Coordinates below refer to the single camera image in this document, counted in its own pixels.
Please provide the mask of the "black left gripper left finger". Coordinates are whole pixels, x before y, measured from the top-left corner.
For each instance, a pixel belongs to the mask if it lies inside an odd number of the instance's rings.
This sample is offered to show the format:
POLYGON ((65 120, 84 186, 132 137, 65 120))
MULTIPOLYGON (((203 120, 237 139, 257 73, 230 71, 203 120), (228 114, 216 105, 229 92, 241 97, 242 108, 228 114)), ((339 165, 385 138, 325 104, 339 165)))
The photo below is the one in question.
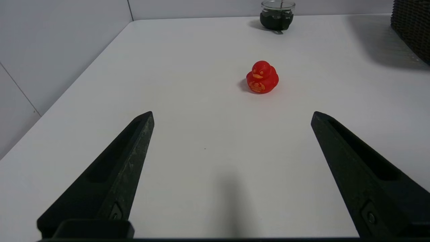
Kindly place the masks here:
POLYGON ((42 239, 132 239, 129 216, 155 120, 135 117, 37 219, 42 239))

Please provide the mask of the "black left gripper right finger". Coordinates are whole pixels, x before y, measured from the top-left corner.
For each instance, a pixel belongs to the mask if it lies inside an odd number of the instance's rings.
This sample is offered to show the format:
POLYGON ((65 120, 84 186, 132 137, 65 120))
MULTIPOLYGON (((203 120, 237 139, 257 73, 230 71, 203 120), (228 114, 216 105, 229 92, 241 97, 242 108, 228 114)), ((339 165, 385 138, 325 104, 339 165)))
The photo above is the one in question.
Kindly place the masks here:
POLYGON ((427 190, 333 117, 311 127, 361 239, 429 239, 427 190))

